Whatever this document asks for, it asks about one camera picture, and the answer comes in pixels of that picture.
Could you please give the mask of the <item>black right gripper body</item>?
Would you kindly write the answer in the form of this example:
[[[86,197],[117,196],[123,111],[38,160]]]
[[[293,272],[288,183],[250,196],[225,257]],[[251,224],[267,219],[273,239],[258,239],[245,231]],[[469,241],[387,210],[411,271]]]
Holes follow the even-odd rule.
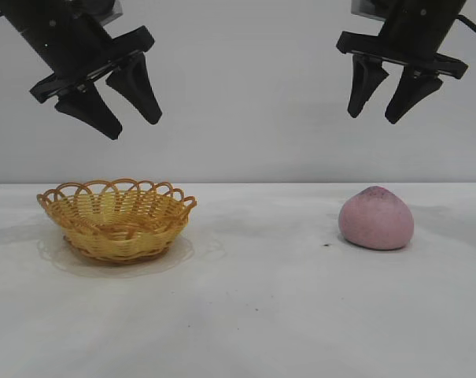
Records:
[[[464,1],[353,1],[354,15],[383,22],[377,35],[341,33],[336,44],[343,54],[361,54],[420,71],[456,79],[467,64],[438,52]]]

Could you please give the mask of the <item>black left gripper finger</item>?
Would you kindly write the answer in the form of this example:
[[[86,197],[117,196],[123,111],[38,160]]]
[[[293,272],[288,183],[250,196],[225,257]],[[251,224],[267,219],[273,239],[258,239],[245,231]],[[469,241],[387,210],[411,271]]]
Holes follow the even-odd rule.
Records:
[[[123,130],[93,84],[85,84],[60,96],[54,108],[88,124],[109,139],[118,139]]]
[[[108,76],[105,83],[130,102],[148,123],[159,122],[162,111],[153,93],[144,53],[130,56],[124,65]]]

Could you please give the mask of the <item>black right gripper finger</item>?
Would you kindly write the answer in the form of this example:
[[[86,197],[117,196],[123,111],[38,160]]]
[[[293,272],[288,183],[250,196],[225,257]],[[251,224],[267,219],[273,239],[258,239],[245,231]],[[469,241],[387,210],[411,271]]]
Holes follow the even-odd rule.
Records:
[[[417,103],[438,91],[442,84],[443,81],[436,72],[420,71],[406,66],[386,108],[385,118],[391,124],[395,124]]]
[[[351,117],[360,115],[367,101],[388,76],[381,60],[361,54],[352,56],[352,90],[347,109]]]

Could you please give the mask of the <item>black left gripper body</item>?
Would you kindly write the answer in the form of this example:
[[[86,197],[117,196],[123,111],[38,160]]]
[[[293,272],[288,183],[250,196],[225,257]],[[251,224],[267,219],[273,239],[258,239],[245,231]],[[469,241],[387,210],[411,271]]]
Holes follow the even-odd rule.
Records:
[[[116,38],[103,25],[119,17],[118,1],[0,1],[0,13],[50,67],[30,93],[40,103],[148,51],[154,39],[144,26]]]

